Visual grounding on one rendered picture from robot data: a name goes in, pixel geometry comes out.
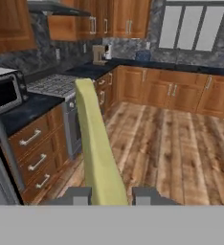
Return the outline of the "grey hob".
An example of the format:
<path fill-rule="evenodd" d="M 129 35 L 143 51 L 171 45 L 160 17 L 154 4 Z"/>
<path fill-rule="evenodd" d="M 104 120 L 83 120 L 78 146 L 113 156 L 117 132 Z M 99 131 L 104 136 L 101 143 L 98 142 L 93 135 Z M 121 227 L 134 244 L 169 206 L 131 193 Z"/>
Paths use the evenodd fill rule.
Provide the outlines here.
<path fill-rule="evenodd" d="M 32 93 L 66 98 L 75 92 L 76 77 L 54 74 L 33 81 L 27 85 Z"/>

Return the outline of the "wooden base cupboard run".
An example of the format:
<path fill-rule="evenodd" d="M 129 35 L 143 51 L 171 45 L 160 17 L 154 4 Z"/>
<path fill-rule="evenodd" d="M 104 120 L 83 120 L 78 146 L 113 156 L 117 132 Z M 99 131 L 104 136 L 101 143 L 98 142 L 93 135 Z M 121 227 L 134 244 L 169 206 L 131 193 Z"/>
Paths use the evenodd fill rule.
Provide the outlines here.
<path fill-rule="evenodd" d="M 120 65 L 95 86 L 104 111 L 127 101 L 224 119 L 224 76 Z"/>

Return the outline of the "grey fridge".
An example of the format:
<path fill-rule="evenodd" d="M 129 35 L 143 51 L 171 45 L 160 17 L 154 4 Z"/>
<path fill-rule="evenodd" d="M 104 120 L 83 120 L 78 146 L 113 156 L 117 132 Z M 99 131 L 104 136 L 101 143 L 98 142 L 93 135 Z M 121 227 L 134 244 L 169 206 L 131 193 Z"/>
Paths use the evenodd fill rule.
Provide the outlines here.
<path fill-rule="evenodd" d="M 7 154 L 11 167 L 11 174 L 8 174 L 4 165 L 4 158 L 0 156 L 0 205 L 23 205 L 23 199 L 20 195 L 20 191 L 25 188 L 25 185 L 23 183 L 23 178 L 21 177 L 15 157 L 12 153 L 11 146 L 1 119 L 0 143 L 4 152 Z"/>

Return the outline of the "beige coffee machine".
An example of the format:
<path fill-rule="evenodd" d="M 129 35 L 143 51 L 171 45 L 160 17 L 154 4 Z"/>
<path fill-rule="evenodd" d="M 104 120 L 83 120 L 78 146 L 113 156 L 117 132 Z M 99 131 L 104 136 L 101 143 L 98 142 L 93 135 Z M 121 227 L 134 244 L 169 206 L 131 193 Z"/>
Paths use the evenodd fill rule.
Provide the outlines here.
<path fill-rule="evenodd" d="M 103 57 L 108 51 L 109 51 L 108 45 L 94 45 L 93 46 L 93 64 L 94 65 L 105 65 L 107 61 Z"/>

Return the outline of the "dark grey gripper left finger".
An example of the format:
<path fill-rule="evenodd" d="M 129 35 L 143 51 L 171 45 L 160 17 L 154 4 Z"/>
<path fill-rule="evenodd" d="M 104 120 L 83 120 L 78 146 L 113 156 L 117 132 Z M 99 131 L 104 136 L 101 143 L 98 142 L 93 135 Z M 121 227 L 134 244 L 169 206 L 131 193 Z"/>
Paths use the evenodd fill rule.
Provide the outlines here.
<path fill-rule="evenodd" d="M 64 195 L 53 200 L 44 202 L 45 206 L 89 206 L 92 204 L 91 187 L 70 187 Z"/>

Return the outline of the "dark grey range hood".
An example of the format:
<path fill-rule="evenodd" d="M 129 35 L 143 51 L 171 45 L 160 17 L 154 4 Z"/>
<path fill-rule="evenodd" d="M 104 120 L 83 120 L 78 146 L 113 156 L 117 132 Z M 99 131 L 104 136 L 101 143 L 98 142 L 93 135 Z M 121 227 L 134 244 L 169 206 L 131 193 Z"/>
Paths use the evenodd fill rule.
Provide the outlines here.
<path fill-rule="evenodd" d="M 45 15 L 64 15 L 64 16 L 90 16 L 89 11 L 82 11 L 68 7 L 57 1 L 52 0 L 27 0 L 29 12 L 43 13 Z"/>

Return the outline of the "grey oven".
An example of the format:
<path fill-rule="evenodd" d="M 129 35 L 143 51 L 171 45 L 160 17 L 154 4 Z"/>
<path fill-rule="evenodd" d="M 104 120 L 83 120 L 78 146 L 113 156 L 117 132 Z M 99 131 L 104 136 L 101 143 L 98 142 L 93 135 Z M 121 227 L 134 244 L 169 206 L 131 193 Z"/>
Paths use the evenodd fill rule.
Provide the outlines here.
<path fill-rule="evenodd" d="M 62 111 L 68 153 L 70 158 L 75 160 L 81 152 L 81 133 L 75 92 L 71 92 L 65 97 Z"/>

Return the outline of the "wooden wall cupboard run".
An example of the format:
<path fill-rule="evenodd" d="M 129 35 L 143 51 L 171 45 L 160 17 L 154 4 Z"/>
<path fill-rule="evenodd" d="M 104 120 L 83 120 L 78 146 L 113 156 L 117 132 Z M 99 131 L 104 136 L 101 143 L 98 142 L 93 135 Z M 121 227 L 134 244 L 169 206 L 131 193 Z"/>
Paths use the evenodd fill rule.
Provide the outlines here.
<path fill-rule="evenodd" d="M 151 0 L 60 0 L 90 16 L 51 15 L 50 38 L 78 41 L 104 37 L 146 38 Z"/>

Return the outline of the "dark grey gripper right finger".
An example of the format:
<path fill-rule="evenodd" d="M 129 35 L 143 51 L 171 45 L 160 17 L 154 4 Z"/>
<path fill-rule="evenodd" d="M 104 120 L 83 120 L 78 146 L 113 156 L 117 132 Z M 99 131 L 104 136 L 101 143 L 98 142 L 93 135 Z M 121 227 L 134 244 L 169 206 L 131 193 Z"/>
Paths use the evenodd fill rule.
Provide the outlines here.
<path fill-rule="evenodd" d="M 156 188 L 150 187 L 133 187 L 132 188 L 132 204 L 134 206 L 150 205 L 150 206 L 169 206 L 177 205 L 177 202 L 162 196 Z"/>

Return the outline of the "black and silver microwave oven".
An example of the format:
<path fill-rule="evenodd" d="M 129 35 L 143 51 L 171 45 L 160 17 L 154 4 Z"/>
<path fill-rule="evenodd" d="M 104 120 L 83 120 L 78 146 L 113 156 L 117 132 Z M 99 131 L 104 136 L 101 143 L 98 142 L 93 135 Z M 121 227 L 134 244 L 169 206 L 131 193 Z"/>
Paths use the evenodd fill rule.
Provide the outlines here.
<path fill-rule="evenodd" d="M 5 113 L 29 98 L 23 73 L 0 67 L 0 113 Z"/>

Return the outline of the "window with dark frame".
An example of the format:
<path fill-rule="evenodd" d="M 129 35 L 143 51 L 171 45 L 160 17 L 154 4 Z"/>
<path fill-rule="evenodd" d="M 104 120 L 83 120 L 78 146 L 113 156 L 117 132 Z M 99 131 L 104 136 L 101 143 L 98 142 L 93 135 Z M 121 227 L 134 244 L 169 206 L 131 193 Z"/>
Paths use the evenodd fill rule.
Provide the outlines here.
<path fill-rule="evenodd" d="M 224 22 L 224 0 L 164 0 L 158 48 L 210 53 Z"/>

